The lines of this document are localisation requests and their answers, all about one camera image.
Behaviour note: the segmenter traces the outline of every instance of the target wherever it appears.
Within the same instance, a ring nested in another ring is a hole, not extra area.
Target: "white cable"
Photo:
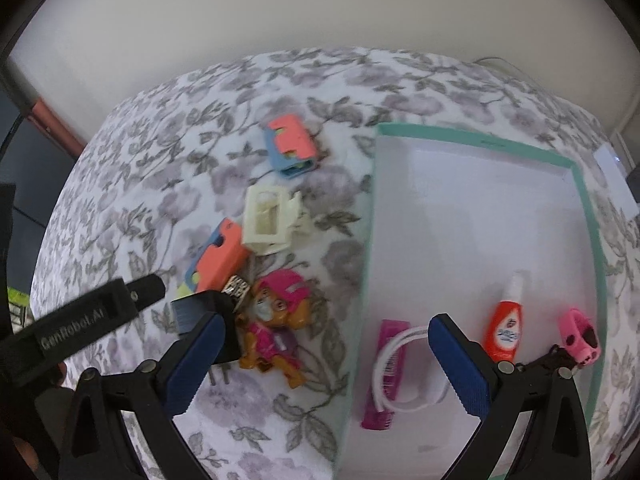
[[[524,72],[523,69],[515,66],[513,63],[507,61],[503,57],[500,57],[500,56],[484,56],[484,57],[479,57],[477,59],[474,59],[471,63],[478,64],[478,65],[482,66],[482,62],[483,61],[501,61],[503,63],[506,63],[511,68],[513,68],[514,70],[519,72],[520,75],[523,75],[526,79],[528,79],[527,83],[529,83],[531,86],[535,86],[538,90],[542,90],[549,97],[555,97],[555,96],[552,96],[549,92],[547,92],[546,89],[540,83],[538,83],[535,79],[533,79],[529,74]]]
[[[631,119],[634,118],[634,115],[638,111],[638,105],[640,105],[640,86],[636,88],[636,91],[631,97],[631,101],[625,109],[624,115],[620,118],[620,120],[613,127],[613,130],[622,134],[625,131],[625,128],[631,122]]]
[[[407,402],[395,402],[390,400],[384,391],[383,379],[385,374],[386,364],[389,362],[389,359],[400,349],[400,347],[411,343],[412,341],[417,341],[418,339],[427,339],[427,330],[426,326],[416,326],[413,328],[409,328],[404,332],[399,333],[393,339],[389,340],[386,346],[380,351],[378,354],[378,358],[376,359],[376,363],[373,367],[373,374],[371,377],[371,391],[373,394],[373,402],[378,412],[382,412],[384,410],[391,410],[393,412],[398,413],[411,413],[421,410],[427,406],[431,406],[432,404],[437,404],[441,402],[444,397],[447,395],[447,391],[449,389],[449,380],[446,375],[440,369],[441,377],[440,383],[436,384],[437,381],[433,381],[433,384],[436,386],[436,394],[428,395],[430,393],[426,384],[420,385],[420,394],[413,400],[409,400]]]

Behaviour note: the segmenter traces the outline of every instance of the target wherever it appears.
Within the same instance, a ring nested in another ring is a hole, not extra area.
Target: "dark cabinet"
[[[0,142],[17,117],[17,108],[0,93]],[[7,282],[27,294],[46,225],[73,165],[69,155],[27,120],[20,124],[0,159],[0,182],[16,185]]]

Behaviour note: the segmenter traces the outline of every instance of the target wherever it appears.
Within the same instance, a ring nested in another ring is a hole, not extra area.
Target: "floral bedsheet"
[[[319,169],[279,180],[261,127],[287,113],[304,119]],[[69,386],[87,367],[133,370],[177,338],[169,300],[195,251],[228,216],[240,219],[256,182],[302,192],[315,230],[290,252],[257,259],[258,274],[300,272],[313,293],[299,332],[309,378],[289,390],[281,374],[230,372],[206,379],[175,419],[212,478],[331,478],[348,409],[346,363],[356,352],[369,231],[375,125],[452,126],[526,142],[575,159],[584,171],[607,257],[609,335],[590,427],[594,478],[622,463],[638,437],[640,250],[638,228],[615,210],[593,158],[606,140],[581,108],[474,64],[405,50],[338,48],[246,57],[171,79],[116,107],[84,150],[53,212],[36,266],[33,310],[42,316],[122,276],[158,273],[167,300],[76,354]],[[146,471],[161,478],[133,418],[127,427]]]

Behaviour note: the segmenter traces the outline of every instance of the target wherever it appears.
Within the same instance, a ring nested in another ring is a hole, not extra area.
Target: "screw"
[[[157,364],[158,363],[156,363],[153,359],[147,359],[146,361],[142,361],[138,365],[138,371],[142,372],[143,374],[148,374],[149,372],[152,372],[156,369]]]
[[[83,381],[90,381],[95,377],[96,372],[97,370],[95,368],[87,368],[84,372],[82,372],[80,378]]]
[[[571,379],[574,376],[571,373],[571,370],[569,370],[569,368],[567,368],[566,366],[563,366],[562,368],[558,368],[558,375],[563,379]]]
[[[515,366],[513,366],[513,363],[510,363],[508,361],[500,361],[498,363],[498,370],[500,370],[503,374],[513,374],[513,371],[516,369]]]

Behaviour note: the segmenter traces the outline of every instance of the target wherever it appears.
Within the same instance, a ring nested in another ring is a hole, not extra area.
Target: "pink helmet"
[[[287,303],[287,311],[295,312],[302,300],[311,295],[305,280],[295,270],[279,269],[267,274],[258,282],[258,288],[269,287]]]

